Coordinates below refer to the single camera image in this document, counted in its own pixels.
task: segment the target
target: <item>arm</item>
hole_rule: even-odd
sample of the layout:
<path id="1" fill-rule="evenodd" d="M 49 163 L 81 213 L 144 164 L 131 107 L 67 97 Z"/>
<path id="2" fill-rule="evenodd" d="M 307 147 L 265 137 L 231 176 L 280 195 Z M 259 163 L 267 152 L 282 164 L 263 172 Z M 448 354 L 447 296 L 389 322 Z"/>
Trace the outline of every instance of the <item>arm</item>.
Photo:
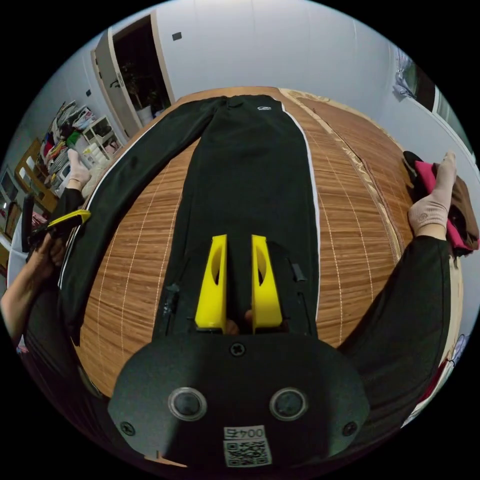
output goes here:
<path id="1" fill-rule="evenodd" d="M 0 300 L 5 327 L 13 345 L 19 344 L 28 313 L 43 281 L 62 263 L 65 248 L 60 239 L 45 236 L 43 244 L 32 253 L 13 283 Z"/>
<path id="2" fill-rule="evenodd" d="M 41 285 L 28 262 L 0 300 L 1 312 L 13 345 L 19 344 L 27 314 Z"/>

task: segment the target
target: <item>bamboo mat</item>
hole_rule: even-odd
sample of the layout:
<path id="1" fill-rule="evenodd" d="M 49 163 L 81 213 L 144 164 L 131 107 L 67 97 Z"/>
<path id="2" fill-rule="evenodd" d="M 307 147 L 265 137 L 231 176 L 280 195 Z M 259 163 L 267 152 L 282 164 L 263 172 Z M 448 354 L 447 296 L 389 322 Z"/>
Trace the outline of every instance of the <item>bamboo mat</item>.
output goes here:
<path id="1" fill-rule="evenodd" d="M 305 131 L 315 175 L 320 209 L 318 336 L 338 347 L 383 288 L 411 238 L 401 150 L 360 115 L 282 92 L 268 87 L 198 92 L 181 98 L 155 122 L 180 104 L 221 95 L 265 94 L 283 102 Z M 118 225 L 94 280 L 76 351 L 92 382 L 107 396 L 125 362 L 151 340 L 183 182 L 197 143 L 140 194 Z"/>

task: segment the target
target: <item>label sticker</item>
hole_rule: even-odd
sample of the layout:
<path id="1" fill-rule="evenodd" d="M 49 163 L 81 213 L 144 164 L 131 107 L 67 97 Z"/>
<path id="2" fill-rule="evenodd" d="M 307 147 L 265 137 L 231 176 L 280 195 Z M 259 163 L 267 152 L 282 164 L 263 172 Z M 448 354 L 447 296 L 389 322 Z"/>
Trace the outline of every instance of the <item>label sticker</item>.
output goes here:
<path id="1" fill-rule="evenodd" d="M 224 427 L 223 452 L 227 467 L 261 467 L 272 464 L 264 425 Z"/>

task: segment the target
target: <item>pants leg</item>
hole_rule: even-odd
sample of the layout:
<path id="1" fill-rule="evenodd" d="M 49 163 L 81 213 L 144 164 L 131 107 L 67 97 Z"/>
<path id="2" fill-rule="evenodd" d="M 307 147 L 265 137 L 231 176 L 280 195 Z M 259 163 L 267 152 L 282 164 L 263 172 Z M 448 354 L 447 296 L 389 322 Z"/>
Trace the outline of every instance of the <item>pants leg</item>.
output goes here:
<path id="1" fill-rule="evenodd" d="M 77 210 L 83 202 L 78 190 L 65 189 L 50 220 Z M 56 277 L 44 283 L 32 304 L 24 332 L 28 353 L 21 356 L 23 365 L 46 398 L 77 429 L 101 445 L 131 454 L 133 450 L 108 415 L 106 400 L 91 394 L 81 379 L 80 361 L 58 318 Z"/>
<path id="2" fill-rule="evenodd" d="M 435 375 L 450 324 L 448 242 L 415 238 L 339 347 L 360 373 L 370 414 L 345 453 L 397 432 Z"/>

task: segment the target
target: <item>leg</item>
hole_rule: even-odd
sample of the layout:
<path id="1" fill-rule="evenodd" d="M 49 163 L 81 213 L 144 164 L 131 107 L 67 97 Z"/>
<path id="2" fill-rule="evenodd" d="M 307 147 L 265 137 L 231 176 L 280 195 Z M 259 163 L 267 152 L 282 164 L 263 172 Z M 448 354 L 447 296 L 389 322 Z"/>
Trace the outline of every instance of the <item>leg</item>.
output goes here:
<path id="1" fill-rule="evenodd" d="M 69 151 L 72 173 L 51 220 L 84 202 L 81 190 L 90 174 L 75 164 L 79 161 L 75 154 Z M 81 378 L 81 364 L 57 315 L 58 293 L 55 281 L 45 282 L 32 305 L 24 333 L 28 353 L 21 356 L 23 364 L 50 403 L 77 429 L 109 450 L 113 446 L 130 455 L 132 450 L 108 415 L 106 399 L 95 396 L 93 387 L 89 391 Z"/>
<path id="2" fill-rule="evenodd" d="M 80 156 L 75 150 L 68 150 L 68 158 L 70 160 L 70 179 L 51 214 L 50 221 L 77 210 L 84 203 L 81 192 L 90 180 L 90 172 L 82 164 Z"/>
<path id="3" fill-rule="evenodd" d="M 414 240 L 339 348 L 362 376 L 371 409 L 348 453 L 397 432 L 441 362 L 451 314 L 446 226 L 455 178 L 455 156 L 448 153 L 433 192 L 410 209 Z"/>

